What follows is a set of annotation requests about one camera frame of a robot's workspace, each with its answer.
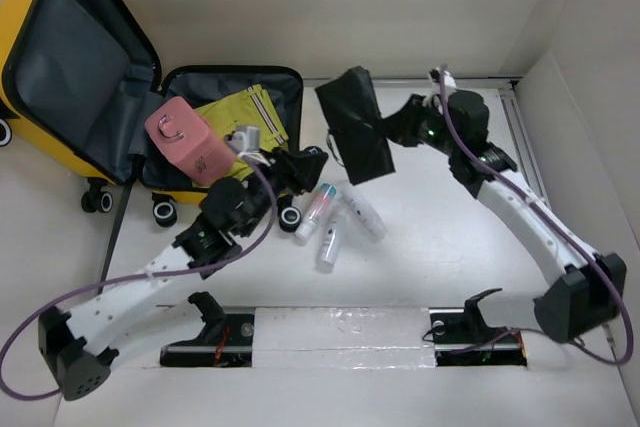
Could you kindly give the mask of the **pink teal-capped tube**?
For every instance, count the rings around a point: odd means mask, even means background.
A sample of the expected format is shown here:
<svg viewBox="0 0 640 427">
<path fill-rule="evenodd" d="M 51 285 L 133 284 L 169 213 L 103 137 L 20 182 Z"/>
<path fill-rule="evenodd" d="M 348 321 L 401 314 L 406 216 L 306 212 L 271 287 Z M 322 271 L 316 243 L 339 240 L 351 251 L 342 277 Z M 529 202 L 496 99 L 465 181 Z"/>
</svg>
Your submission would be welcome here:
<svg viewBox="0 0 640 427">
<path fill-rule="evenodd" d="M 297 239 L 306 243 L 318 229 L 325 214 L 328 212 L 338 194 L 337 188 L 328 183 L 322 183 L 313 193 L 301 223 L 295 231 Z"/>
</svg>

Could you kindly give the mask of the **black pouch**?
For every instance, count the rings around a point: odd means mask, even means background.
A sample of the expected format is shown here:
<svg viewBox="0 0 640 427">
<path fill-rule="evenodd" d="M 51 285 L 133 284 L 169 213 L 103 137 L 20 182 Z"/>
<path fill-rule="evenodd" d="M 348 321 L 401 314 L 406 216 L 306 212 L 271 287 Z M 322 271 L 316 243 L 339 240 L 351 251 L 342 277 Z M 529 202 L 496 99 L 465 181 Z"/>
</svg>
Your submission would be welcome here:
<svg viewBox="0 0 640 427">
<path fill-rule="evenodd" d="M 350 183 L 359 185 L 394 173 L 369 71 L 352 67 L 315 92 Z"/>
</svg>

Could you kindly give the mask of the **yellow-green shorts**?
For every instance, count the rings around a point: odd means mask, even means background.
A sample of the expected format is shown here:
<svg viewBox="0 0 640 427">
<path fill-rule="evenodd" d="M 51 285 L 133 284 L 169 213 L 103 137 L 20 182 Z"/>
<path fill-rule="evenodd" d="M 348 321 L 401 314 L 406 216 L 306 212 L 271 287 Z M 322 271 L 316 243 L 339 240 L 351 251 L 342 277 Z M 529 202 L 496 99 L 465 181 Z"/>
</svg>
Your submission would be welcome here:
<svg viewBox="0 0 640 427">
<path fill-rule="evenodd" d="M 220 137 L 233 133 L 241 125 L 259 128 L 260 148 L 271 152 L 280 147 L 289 149 L 289 136 L 271 100 L 261 85 L 253 85 L 241 92 L 195 109 Z"/>
</svg>

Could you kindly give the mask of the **white bottle blue print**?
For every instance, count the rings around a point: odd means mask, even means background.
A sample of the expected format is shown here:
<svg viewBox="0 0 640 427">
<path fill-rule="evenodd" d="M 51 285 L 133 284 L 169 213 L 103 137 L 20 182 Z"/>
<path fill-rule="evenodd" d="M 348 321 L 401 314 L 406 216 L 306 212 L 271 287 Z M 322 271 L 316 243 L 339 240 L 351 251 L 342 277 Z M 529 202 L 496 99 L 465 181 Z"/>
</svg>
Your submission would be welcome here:
<svg viewBox="0 0 640 427">
<path fill-rule="evenodd" d="M 384 239 L 387 233 L 385 223 L 355 187 L 347 185 L 342 194 L 342 200 L 374 241 L 379 242 Z"/>
</svg>

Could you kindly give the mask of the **pink cosmetic case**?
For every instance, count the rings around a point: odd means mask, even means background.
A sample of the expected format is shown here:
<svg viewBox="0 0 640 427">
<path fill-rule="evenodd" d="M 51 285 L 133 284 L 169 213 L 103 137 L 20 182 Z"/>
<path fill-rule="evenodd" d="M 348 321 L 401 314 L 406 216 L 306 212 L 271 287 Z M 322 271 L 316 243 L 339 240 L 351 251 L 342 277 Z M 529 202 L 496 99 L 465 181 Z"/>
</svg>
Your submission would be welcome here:
<svg viewBox="0 0 640 427">
<path fill-rule="evenodd" d="M 198 185 L 211 185 L 236 160 L 223 138 L 182 97 L 166 101 L 144 127 L 162 156 Z"/>
</svg>

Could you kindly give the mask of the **yellow hard-shell suitcase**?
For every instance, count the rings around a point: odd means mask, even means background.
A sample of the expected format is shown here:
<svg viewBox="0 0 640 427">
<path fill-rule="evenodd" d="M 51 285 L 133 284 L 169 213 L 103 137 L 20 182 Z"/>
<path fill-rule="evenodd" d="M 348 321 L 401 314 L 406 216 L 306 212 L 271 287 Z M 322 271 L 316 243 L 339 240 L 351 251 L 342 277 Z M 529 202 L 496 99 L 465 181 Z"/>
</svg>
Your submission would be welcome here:
<svg viewBox="0 0 640 427">
<path fill-rule="evenodd" d="M 303 81 L 284 66 L 191 65 L 164 73 L 123 0 L 1 0 L 1 140 L 20 136 L 84 177 L 85 212 L 110 211 L 108 184 L 139 182 L 162 227 L 205 196 L 150 141 L 144 124 L 174 96 L 200 107 L 252 86 L 299 147 Z"/>
</svg>

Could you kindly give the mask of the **dark blue round jar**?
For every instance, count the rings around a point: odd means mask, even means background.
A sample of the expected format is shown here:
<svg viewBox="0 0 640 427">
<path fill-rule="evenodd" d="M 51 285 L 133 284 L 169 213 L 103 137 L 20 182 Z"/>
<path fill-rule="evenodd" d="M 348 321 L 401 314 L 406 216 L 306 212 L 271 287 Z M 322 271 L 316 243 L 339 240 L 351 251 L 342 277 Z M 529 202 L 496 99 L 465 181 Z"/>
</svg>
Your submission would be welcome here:
<svg viewBox="0 0 640 427">
<path fill-rule="evenodd" d="M 304 149 L 304 151 L 309 155 L 319 155 L 324 154 L 324 151 L 317 146 L 308 146 Z"/>
</svg>

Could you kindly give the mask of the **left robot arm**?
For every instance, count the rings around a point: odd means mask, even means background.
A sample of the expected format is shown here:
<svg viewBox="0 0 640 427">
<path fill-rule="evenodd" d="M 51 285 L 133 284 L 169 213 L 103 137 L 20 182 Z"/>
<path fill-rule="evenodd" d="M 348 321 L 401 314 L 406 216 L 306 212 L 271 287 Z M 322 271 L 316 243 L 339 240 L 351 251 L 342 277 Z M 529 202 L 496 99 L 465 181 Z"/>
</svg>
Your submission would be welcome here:
<svg viewBox="0 0 640 427">
<path fill-rule="evenodd" d="M 263 218 L 276 223 L 280 195 L 311 192 L 327 160 L 314 147 L 294 153 L 275 148 L 251 159 L 251 174 L 216 180 L 194 222 L 145 267 L 108 281 L 101 294 L 69 310 L 53 304 L 39 313 L 39 352 L 62 397 L 75 401 L 96 390 L 134 340 L 144 338 L 149 320 L 182 302 L 198 309 L 188 321 L 190 334 L 201 343 L 216 341 L 225 313 L 205 281 L 249 253 L 237 238 L 250 236 Z"/>
</svg>

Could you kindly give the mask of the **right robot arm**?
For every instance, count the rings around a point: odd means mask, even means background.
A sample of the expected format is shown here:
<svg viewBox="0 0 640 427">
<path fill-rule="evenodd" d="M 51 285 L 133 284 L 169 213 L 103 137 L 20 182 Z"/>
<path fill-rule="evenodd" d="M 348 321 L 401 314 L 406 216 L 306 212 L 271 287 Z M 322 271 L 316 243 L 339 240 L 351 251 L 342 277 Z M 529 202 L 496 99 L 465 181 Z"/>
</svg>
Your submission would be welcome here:
<svg viewBox="0 0 640 427">
<path fill-rule="evenodd" d="M 443 153 L 450 172 L 473 199 L 491 211 L 525 248 L 547 284 L 538 294 L 485 290 L 468 298 L 444 323 L 463 342 L 486 342 L 508 329 L 536 330 L 572 343 L 620 318 L 634 340 L 622 299 L 627 267 L 615 253 L 601 254 L 579 239 L 528 185 L 515 161 L 488 139 L 489 109 L 470 91 L 413 94 L 378 121 L 381 133 L 404 147 L 427 145 Z"/>
</svg>

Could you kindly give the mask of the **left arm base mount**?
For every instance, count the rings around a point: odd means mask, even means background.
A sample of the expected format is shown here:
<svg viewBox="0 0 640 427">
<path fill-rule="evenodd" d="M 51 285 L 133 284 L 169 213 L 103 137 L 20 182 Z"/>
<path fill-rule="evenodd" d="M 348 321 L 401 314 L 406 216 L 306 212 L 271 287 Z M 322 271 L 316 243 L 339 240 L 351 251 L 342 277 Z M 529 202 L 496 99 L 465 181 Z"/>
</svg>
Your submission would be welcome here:
<svg viewBox="0 0 640 427">
<path fill-rule="evenodd" d="M 159 364 L 165 368 L 250 368 L 255 334 L 254 308 L 226 311 L 208 292 L 196 292 L 188 302 L 199 313 L 201 328 L 191 338 L 164 346 Z"/>
</svg>

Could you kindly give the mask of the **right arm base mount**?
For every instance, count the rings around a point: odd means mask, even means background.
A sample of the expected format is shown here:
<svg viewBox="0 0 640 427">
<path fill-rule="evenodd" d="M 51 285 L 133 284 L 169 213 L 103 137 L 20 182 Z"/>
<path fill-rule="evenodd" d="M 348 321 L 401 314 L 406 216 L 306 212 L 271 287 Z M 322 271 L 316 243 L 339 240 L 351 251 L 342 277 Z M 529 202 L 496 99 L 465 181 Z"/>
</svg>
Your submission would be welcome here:
<svg viewBox="0 0 640 427">
<path fill-rule="evenodd" d="M 501 288 L 482 291 L 465 300 L 462 307 L 429 310 L 430 326 L 422 341 L 434 347 L 437 367 L 526 367 L 528 361 L 522 336 L 506 327 L 489 327 L 481 315 L 479 303 L 500 292 Z"/>
</svg>

